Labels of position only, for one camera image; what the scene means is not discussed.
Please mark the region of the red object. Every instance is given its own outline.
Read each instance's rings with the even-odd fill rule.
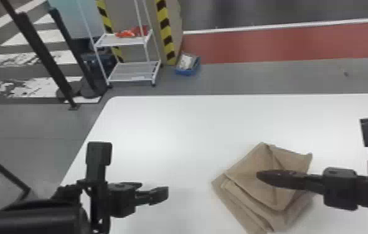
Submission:
[[[142,28],[143,28],[143,34],[144,35],[148,35],[148,26],[147,25],[143,25]],[[137,37],[141,37],[141,30],[140,30],[140,27],[139,26],[133,28],[131,31],[134,34],[136,34]]]
[[[136,34],[131,30],[123,30],[115,34],[117,37],[136,37]]]

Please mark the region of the blue container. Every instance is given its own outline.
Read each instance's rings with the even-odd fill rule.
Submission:
[[[178,75],[186,75],[191,76],[197,73],[198,68],[200,67],[200,57],[196,58],[196,62],[194,63],[194,66],[192,66],[192,69],[179,69],[175,68],[175,74]]]

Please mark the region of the folded cloth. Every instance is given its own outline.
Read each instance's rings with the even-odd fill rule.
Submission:
[[[312,193],[279,189],[256,178],[258,171],[307,172],[312,155],[260,143],[213,181],[215,193],[248,233],[286,230],[307,206]]]

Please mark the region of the shelf rack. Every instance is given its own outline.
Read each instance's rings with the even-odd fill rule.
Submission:
[[[85,14],[83,12],[82,6],[77,0],[79,11],[82,15],[82,20],[85,24],[85,28],[91,38],[91,43],[95,55],[97,56],[98,64],[102,70],[102,74],[109,84],[110,82],[141,82],[141,81],[150,81],[152,86],[156,85],[156,77],[158,76],[159,69],[161,67],[161,56],[159,54],[158,43],[156,42],[156,38],[153,35],[153,26],[149,18],[148,7],[146,5],[146,1],[142,0],[144,12],[146,14],[149,30],[148,34],[144,35],[143,33],[143,25],[141,22],[140,9],[138,5],[138,0],[134,0],[134,6],[136,9],[137,20],[140,26],[140,35],[144,35],[141,37],[133,37],[133,38],[119,38],[115,34],[104,33],[95,43],[92,39],[92,33],[89,28],[88,22],[86,20]],[[156,48],[156,53],[158,59],[155,61],[150,60],[149,52],[148,52],[148,42],[153,39],[154,46]],[[105,73],[105,69],[103,68],[101,58],[98,54],[98,48],[102,47],[121,47],[121,46],[131,46],[131,45],[140,45],[143,46],[146,61],[145,62],[128,62],[121,63],[117,62],[111,74],[107,75]]]

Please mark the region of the yellow and black striped pillar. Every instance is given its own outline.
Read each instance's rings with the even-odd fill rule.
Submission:
[[[164,53],[167,58],[168,65],[176,64],[176,56],[174,42],[172,40],[171,23],[169,22],[169,14],[167,13],[166,0],[155,0],[158,22],[161,27],[161,37],[163,41]]]
[[[111,19],[108,16],[108,12],[106,10],[105,0],[95,0],[95,4],[97,5],[98,12],[101,15],[102,23],[104,24],[105,32],[112,34],[113,31],[113,24],[111,23]],[[124,62],[123,53],[119,47],[111,47],[111,51],[118,57],[118,61],[120,63]]]

